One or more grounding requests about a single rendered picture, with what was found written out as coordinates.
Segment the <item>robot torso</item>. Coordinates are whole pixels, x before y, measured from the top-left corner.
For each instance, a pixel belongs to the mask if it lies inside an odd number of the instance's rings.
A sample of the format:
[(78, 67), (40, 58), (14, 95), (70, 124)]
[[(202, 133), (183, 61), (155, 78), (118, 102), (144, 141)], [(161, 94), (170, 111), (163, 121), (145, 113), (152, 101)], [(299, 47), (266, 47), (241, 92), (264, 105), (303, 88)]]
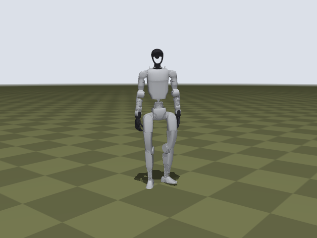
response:
[(160, 102), (160, 99), (165, 99), (168, 94), (169, 72), (165, 67), (162, 68), (160, 66), (162, 69), (153, 68), (148, 69), (147, 72), (148, 93), (151, 99), (157, 100), (151, 111), (153, 113), (153, 120), (162, 120), (166, 119), (166, 108), (163, 107), (163, 102)]

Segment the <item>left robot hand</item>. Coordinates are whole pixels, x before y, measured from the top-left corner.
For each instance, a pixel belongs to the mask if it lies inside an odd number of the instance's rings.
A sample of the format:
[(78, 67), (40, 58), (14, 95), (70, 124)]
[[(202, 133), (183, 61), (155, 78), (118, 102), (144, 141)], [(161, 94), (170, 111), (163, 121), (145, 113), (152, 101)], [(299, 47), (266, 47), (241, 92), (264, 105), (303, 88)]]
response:
[(180, 124), (180, 116), (181, 116), (181, 114), (180, 114), (180, 110), (178, 110), (177, 111), (177, 114), (175, 114), (176, 115), (176, 118), (177, 118), (177, 128), (179, 127), (179, 124)]

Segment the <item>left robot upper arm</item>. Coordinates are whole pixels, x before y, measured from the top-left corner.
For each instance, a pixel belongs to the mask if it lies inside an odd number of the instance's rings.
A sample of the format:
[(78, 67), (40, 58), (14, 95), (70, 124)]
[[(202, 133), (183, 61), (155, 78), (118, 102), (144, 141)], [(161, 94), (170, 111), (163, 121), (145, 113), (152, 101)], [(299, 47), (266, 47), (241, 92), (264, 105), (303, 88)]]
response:
[(177, 89), (177, 74), (174, 70), (168, 70), (169, 72), (169, 77), (171, 78), (170, 80), (170, 83), (171, 83), (171, 88), (172, 88), (172, 91), (171, 91), (171, 95), (173, 97), (177, 97), (179, 96), (179, 90)]

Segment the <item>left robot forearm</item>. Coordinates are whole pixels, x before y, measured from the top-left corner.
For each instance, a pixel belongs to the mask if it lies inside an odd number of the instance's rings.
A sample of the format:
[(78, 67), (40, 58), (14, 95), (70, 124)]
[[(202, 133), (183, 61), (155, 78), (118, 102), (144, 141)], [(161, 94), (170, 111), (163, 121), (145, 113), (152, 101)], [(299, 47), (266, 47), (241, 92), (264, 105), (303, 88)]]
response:
[(173, 100), (174, 100), (174, 108), (175, 108), (174, 112), (177, 114), (177, 111), (180, 110), (180, 113), (181, 113), (181, 109), (180, 109), (180, 95), (177, 96), (177, 97), (174, 97)]

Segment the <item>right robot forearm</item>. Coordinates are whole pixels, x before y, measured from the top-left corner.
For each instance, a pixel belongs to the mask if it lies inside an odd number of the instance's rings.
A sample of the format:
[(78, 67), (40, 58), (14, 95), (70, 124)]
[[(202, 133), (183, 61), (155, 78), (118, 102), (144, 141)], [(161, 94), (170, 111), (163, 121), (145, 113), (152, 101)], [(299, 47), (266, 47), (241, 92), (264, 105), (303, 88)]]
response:
[[(142, 102), (143, 100), (138, 98), (138, 91), (136, 96), (136, 108), (135, 108), (135, 116), (138, 116), (138, 112), (142, 111)], [(141, 112), (142, 113), (142, 112)]]

